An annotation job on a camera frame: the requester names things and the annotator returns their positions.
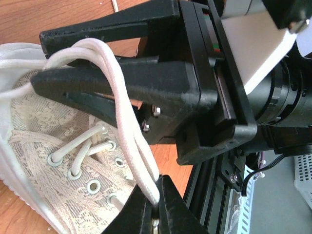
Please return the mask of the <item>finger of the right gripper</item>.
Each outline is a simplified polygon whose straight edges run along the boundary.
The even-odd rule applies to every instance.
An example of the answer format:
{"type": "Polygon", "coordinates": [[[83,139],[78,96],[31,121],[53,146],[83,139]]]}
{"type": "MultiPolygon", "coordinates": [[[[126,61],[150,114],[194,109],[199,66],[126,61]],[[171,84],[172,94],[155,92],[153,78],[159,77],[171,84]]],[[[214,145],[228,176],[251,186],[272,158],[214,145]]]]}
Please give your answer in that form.
{"type": "MultiPolygon", "coordinates": [[[[169,143],[180,124],[194,111],[199,87],[193,66],[187,62],[122,63],[130,99],[143,103],[135,110],[137,122],[150,129],[143,135],[149,144],[169,143]]],[[[51,69],[31,79],[35,92],[45,98],[76,108],[116,126],[116,95],[98,68],[51,69]]]]}
{"type": "Polygon", "coordinates": [[[103,42],[147,38],[158,47],[166,43],[179,17],[176,0],[149,0],[99,19],[43,31],[39,39],[46,57],[86,38],[103,42]]]}

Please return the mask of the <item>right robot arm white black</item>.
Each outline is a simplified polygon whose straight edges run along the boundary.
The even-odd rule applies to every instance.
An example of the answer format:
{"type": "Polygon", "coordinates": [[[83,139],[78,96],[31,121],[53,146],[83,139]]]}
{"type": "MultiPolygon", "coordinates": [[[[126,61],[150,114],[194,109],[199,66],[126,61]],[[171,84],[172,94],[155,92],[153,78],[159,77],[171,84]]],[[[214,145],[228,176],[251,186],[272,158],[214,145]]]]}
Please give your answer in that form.
{"type": "Polygon", "coordinates": [[[43,31],[51,59],[81,39],[140,38],[134,58],[117,57],[149,144],[175,143],[178,163],[198,164],[236,149],[287,156],[312,150],[312,63],[292,43],[256,79],[246,72],[278,33],[294,35],[312,15],[309,0],[150,0],[123,11],[43,31]]]}

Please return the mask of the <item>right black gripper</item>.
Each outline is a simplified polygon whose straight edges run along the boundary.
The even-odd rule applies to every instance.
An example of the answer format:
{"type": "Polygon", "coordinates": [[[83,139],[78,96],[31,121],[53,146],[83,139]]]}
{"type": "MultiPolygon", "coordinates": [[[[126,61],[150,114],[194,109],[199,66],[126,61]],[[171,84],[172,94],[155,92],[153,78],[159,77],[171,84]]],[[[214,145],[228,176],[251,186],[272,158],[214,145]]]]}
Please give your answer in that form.
{"type": "Polygon", "coordinates": [[[216,10],[177,1],[180,17],[164,45],[147,42],[157,62],[190,63],[199,101],[173,139],[180,165],[196,165],[230,150],[241,155],[274,150],[297,156],[312,151],[312,72],[309,62],[283,58],[247,94],[216,10]]]}

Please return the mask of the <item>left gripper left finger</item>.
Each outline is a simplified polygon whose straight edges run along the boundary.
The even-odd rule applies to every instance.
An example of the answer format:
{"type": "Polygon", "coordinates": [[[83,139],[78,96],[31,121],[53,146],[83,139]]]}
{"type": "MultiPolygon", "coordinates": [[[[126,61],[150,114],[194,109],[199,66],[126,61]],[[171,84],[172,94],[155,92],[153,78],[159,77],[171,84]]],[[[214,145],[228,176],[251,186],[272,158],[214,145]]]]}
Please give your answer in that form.
{"type": "Polygon", "coordinates": [[[103,234],[151,234],[153,208],[138,186],[103,234]]]}

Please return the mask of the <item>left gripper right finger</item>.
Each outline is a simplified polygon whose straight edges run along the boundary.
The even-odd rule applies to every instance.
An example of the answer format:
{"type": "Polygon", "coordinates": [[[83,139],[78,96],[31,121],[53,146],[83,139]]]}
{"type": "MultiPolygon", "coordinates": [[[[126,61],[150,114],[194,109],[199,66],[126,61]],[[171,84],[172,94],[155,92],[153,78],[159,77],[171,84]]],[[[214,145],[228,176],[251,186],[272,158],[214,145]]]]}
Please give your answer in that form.
{"type": "Polygon", "coordinates": [[[207,231],[187,208],[169,175],[160,175],[158,204],[160,234],[206,234],[207,231]]]}

